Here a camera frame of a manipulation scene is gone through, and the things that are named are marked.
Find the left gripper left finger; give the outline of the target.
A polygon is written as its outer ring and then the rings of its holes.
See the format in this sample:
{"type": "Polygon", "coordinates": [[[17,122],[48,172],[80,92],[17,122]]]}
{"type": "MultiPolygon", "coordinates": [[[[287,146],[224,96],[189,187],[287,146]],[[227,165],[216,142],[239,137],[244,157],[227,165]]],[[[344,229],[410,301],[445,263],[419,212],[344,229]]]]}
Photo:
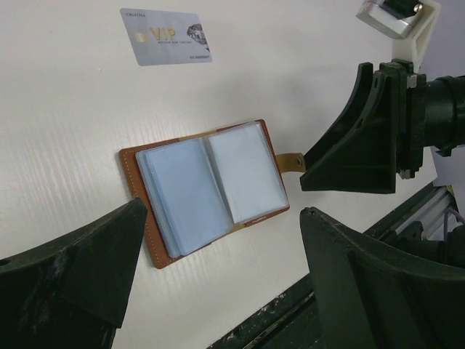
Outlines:
{"type": "Polygon", "coordinates": [[[111,348],[126,314],[146,217],[135,198],[1,259],[1,347],[111,348]]]}

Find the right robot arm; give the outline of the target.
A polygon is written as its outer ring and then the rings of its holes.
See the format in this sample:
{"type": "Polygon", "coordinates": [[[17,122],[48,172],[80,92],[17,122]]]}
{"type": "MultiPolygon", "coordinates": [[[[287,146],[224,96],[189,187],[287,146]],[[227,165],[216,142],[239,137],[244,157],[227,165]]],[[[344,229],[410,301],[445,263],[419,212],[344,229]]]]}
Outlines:
{"type": "Polygon", "coordinates": [[[464,77],[427,81],[405,60],[361,63],[344,110],[304,155],[301,189],[394,193],[397,176],[420,170],[426,147],[447,157],[463,144],[464,77]]]}

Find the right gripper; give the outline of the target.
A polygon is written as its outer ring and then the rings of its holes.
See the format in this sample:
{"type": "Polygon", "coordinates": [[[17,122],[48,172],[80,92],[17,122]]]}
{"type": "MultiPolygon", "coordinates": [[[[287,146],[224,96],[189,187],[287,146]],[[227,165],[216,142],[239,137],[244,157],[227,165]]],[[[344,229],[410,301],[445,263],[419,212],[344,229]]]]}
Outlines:
{"type": "Polygon", "coordinates": [[[413,179],[424,160],[426,88],[426,76],[416,73],[412,62],[382,63],[377,71],[370,63],[359,64],[344,110],[304,155],[301,189],[394,193],[395,143],[396,173],[413,179]]]}

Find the brown leather card holder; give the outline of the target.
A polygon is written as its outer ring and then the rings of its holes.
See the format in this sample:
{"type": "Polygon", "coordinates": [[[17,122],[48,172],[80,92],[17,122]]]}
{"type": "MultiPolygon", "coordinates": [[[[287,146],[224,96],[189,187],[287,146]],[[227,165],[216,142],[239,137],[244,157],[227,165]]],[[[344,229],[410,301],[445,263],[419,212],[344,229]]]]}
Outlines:
{"type": "Polygon", "coordinates": [[[148,208],[145,240],[162,269],[241,230],[286,212],[286,172],[300,153],[276,154],[264,120],[124,148],[130,193],[148,208]]]}

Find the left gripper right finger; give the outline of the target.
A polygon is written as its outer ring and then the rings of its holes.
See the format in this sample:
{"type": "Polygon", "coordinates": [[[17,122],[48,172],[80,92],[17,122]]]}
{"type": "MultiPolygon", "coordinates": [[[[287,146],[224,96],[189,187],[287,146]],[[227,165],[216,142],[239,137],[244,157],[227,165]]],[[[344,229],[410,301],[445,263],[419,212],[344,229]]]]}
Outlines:
{"type": "Polygon", "coordinates": [[[328,348],[462,348],[464,270],[404,252],[326,213],[300,214],[328,348]]]}

